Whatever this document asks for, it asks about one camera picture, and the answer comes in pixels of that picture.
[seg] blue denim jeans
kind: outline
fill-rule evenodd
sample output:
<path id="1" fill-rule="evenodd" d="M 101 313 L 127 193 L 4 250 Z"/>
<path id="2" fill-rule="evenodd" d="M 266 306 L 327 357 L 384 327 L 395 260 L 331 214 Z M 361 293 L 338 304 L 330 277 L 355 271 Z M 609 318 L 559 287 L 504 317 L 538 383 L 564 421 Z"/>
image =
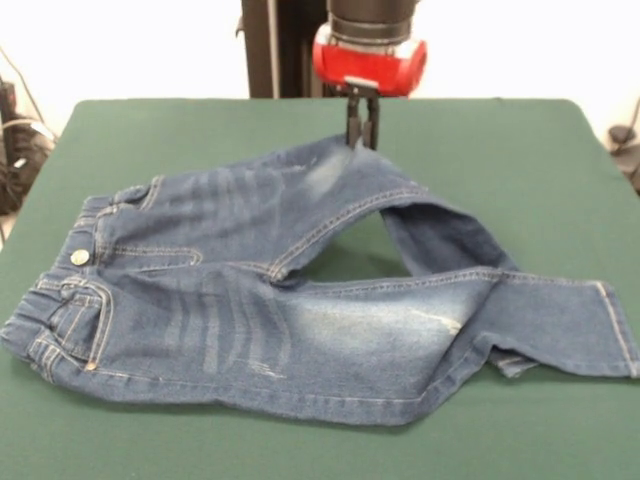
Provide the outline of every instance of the blue denim jeans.
<path id="1" fill-rule="evenodd" d="M 305 278 L 373 213 L 410 277 Z M 108 401 L 360 425 L 423 417 L 487 362 L 640 372 L 610 286 L 519 271 L 472 215 L 341 136 L 87 199 L 1 339 Z"/>

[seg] white wall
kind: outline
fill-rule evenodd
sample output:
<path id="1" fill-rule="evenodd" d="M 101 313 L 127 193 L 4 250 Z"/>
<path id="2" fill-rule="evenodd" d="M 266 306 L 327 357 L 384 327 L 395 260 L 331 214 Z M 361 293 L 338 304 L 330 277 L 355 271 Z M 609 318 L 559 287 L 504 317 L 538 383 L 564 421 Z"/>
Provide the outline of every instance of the white wall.
<path id="1" fill-rule="evenodd" d="M 248 97 L 239 0 L 5 3 L 0 44 L 57 132 L 86 98 Z M 569 98 L 604 140 L 640 96 L 639 26 L 638 0 L 422 0 L 414 96 Z"/>

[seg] waistband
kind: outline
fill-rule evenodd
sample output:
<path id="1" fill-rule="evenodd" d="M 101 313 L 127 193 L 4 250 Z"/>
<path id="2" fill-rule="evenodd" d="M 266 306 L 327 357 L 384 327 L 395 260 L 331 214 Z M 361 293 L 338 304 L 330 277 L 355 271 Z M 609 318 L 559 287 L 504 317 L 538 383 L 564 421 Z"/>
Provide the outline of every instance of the waistband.
<path id="1" fill-rule="evenodd" d="M 86 284 L 88 271 L 95 267 L 96 224 L 100 216 L 114 211 L 115 200 L 116 196 L 94 196 L 84 201 L 53 265 L 23 295 L 0 329 L 0 343 L 17 357 L 41 364 L 41 357 L 49 355 L 51 344 L 45 339 L 50 337 L 58 312 L 69 300 L 63 285 Z M 82 301 L 102 303 L 103 297 L 95 288 L 83 290 Z"/>
<path id="2" fill-rule="evenodd" d="M 114 205 L 114 196 L 94 196 L 84 201 L 52 267 L 40 277 L 39 285 L 59 283 L 71 276 L 83 276 L 87 269 L 95 265 L 95 226 L 102 215 L 113 213 Z"/>

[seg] green table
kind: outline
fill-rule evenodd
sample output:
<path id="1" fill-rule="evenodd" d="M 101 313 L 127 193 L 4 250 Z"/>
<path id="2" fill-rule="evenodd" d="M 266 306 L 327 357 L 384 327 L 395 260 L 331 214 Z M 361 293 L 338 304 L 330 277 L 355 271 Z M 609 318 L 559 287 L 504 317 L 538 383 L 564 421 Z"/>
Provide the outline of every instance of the green table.
<path id="1" fill-rule="evenodd" d="M 331 135 L 344 112 L 340 99 L 80 104 L 0 255 L 2 317 L 53 262 L 86 196 Z M 382 119 L 381 152 L 476 214 L 523 269 L 613 284 L 640 338 L 638 199 L 575 105 L 394 99 Z M 377 217 L 311 270 L 326 279 L 401 271 Z M 513 381 L 486 367 L 413 425 L 346 428 L 107 404 L 0 352 L 6 480 L 637 480 L 639 445 L 638 382 L 545 368 Z"/>

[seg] metal button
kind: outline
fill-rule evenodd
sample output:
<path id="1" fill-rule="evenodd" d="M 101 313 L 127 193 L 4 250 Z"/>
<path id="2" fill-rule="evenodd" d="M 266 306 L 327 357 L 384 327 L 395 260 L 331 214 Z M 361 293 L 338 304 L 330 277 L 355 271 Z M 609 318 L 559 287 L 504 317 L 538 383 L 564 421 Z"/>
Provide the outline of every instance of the metal button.
<path id="1" fill-rule="evenodd" d="M 89 261 L 90 256 L 91 255 L 87 250 L 84 250 L 84 249 L 76 250 L 71 254 L 71 263 L 78 266 L 84 265 Z"/>

